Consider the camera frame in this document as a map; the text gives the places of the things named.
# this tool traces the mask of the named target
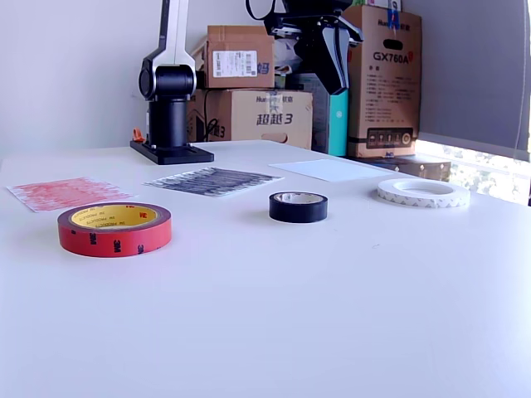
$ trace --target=red tape roll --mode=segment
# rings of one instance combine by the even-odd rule
[[[104,203],[59,216],[61,246],[90,257],[127,257],[160,249],[172,239],[172,215],[159,206]]]

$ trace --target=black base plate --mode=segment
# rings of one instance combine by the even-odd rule
[[[152,149],[144,143],[131,141],[131,148],[160,165],[209,163],[214,161],[213,153],[192,146]]]

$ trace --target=gray curtain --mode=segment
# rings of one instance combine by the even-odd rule
[[[406,0],[404,9],[422,17],[421,139],[529,160],[527,0]]]

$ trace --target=red patterned paper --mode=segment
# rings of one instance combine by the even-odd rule
[[[37,213],[84,206],[99,201],[116,201],[133,196],[107,182],[88,177],[7,187],[7,189]]]

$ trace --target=window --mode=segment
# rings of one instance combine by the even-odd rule
[[[451,160],[450,182],[453,184],[506,201],[528,204],[530,163],[426,141],[417,141],[417,152]]]

